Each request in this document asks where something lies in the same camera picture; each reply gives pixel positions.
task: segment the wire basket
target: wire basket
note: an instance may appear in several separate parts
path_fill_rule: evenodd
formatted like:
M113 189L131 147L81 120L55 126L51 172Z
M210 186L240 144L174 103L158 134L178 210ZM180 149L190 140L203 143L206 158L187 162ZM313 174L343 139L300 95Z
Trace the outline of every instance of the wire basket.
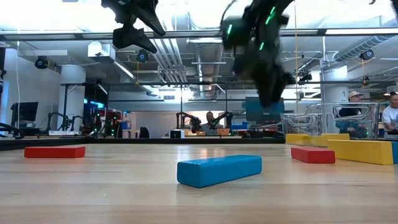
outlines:
M285 134L348 133L355 139L377 139L378 114L378 103L321 103L309 106L305 114L281 114L281 120Z

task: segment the computer monitor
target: computer monitor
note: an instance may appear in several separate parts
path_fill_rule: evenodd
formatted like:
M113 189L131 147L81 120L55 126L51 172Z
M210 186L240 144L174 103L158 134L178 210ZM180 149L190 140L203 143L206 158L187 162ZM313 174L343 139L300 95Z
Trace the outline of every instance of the computer monitor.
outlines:
M35 121L37 107L39 106L39 102L28 102L28 103L19 103L19 121ZM15 125L15 121L18 120L18 103L14 103L11 106L12 110L12 121L11 125Z
M246 120L255 121L257 124L277 123L280 121L280 114L285 110L283 99L263 108L258 97L246 97Z

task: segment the white shirt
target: white shirt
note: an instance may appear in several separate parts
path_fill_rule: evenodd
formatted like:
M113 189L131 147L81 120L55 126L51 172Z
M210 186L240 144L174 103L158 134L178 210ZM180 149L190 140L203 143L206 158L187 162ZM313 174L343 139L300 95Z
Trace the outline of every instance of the white shirt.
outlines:
M384 109L383 114L382 114L382 122L384 123L389 123L393 128L398 129L398 109L391 108L391 106L388 106L387 108ZM398 138L397 134L387 134L387 132L384 133L385 138Z

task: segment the cap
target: cap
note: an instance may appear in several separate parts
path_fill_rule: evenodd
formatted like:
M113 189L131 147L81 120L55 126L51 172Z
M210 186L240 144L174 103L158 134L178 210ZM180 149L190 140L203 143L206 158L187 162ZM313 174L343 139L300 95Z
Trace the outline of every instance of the cap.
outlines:
M353 96L363 96L363 94L358 93L357 91L352 91L351 93L348 93L348 98L351 98Z

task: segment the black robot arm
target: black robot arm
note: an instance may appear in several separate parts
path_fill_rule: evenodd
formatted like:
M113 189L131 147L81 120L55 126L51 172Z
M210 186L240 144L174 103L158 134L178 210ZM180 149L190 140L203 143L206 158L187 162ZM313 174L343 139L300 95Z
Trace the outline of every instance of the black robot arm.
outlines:
M289 20L282 13L292 2L294 0L253 0L241 18L227 18L220 24L224 48L243 48L243 54L234 60L233 72L254 81L263 106L278 102L285 86L295 83L291 75L284 72L279 59L279 29ZM391 2L397 13L398 0Z
M4 123L0 123L0 131L7 131L8 133L12 133L12 135L15 137L16 140L25 137L23 130L20 130L16 127Z
M201 120L195 116L192 116L190 114L187 114L185 112L178 112L177 114L175 114L177 116L177 129L182 129L184 124L180 125L180 116L185 119L185 118L190 118L190 124L192 126L192 133L196 133L197 131L199 131L201 129Z
M58 111L54 111L54 112L48 114L47 128L45 129L45 134L49 134L49 132L51 130L51 118L52 118L52 116L60 116L60 117L63 118L62 124L58 128L58 131L61 128L64 128L64 129L68 129L69 128L70 120L69 120L68 116L64 116L63 114L59 113Z
M210 121L210 129L216 129L216 125L221 121L221 119L226 118L226 125L225 128L231 128L231 123L232 123L232 117L233 114L230 112L225 112L218 116L217 118L214 118Z
M76 120L76 118L80 118L80 119L84 120L84 117L82 117L82 116L73 116L72 117L72 121L71 121L70 131L74 131L75 130L75 120Z
M157 49L144 34L144 29L136 29L133 25L138 18L156 34L165 35L156 16L157 3L158 0L102 0L101 5L112 9L116 22L123 24L122 28L113 31L113 45L119 49L137 45L156 53Z

